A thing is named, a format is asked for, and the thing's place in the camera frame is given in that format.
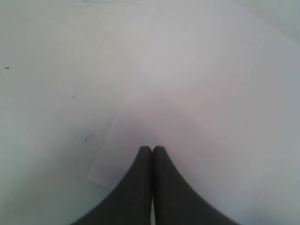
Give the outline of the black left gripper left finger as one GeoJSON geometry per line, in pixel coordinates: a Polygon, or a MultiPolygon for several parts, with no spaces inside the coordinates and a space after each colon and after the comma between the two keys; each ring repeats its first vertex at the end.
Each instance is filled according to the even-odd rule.
{"type": "Polygon", "coordinates": [[[152,151],[142,146],[118,185],[74,225],[150,225],[152,151]]]}

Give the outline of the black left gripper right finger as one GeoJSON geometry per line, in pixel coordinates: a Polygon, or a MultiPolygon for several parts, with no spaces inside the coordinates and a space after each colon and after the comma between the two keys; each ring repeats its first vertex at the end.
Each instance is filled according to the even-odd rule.
{"type": "Polygon", "coordinates": [[[153,200],[157,225],[235,225],[201,198],[184,180],[166,149],[152,153],[153,200]]]}

